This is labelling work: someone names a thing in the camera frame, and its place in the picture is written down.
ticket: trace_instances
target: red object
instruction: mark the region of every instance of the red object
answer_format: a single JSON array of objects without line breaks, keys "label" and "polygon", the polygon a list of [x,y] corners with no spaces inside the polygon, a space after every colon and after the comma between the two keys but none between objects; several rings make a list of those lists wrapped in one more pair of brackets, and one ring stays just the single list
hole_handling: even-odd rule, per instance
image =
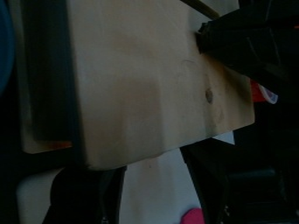
[{"label": "red object", "polygon": [[260,92],[258,83],[254,80],[251,80],[250,84],[251,84],[251,94],[254,102],[264,102],[267,99],[264,98]]},{"label": "red object", "polygon": [[182,217],[182,224],[204,224],[203,212],[199,208],[194,208]]}]

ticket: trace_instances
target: wooden board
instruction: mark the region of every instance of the wooden board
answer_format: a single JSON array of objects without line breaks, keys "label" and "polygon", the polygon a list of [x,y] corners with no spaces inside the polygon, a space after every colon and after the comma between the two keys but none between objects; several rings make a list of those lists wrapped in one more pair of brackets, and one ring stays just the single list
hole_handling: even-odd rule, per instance
[{"label": "wooden board", "polygon": [[[220,14],[238,0],[207,0]],[[84,154],[105,170],[254,122],[248,79],[200,55],[207,18],[174,0],[69,0]]]}]

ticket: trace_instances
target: pink object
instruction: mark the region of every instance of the pink object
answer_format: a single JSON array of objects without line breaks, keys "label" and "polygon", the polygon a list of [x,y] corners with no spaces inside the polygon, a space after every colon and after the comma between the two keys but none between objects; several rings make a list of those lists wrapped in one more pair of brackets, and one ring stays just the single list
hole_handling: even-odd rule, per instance
[{"label": "pink object", "polygon": [[199,208],[190,210],[182,217],[182,224],[204,224],[203,212]]}]

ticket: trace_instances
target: wood grain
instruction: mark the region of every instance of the wood grain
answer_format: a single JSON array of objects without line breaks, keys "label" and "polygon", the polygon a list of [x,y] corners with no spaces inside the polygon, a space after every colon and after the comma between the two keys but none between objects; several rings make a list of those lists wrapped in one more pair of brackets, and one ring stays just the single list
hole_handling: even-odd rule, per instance
[{"label": "wood grain", "polygon": [[[238,8],[238,0],[206,2],[220,14]],[[127,165],[254,122],[248,79],[199,54],[195,32],[207,18],[190,6],[69,0],[68,11],[91,169]]]}]

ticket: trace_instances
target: blue object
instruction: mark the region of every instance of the blue object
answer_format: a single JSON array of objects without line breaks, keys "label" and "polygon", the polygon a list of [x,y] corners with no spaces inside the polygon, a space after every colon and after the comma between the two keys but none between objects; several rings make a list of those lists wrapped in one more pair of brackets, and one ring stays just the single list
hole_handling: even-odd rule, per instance
[{"label": "blue object", "polygon": [[0,95],[12,72],[15,61],[15,34],[4,0],[0,0]]}]

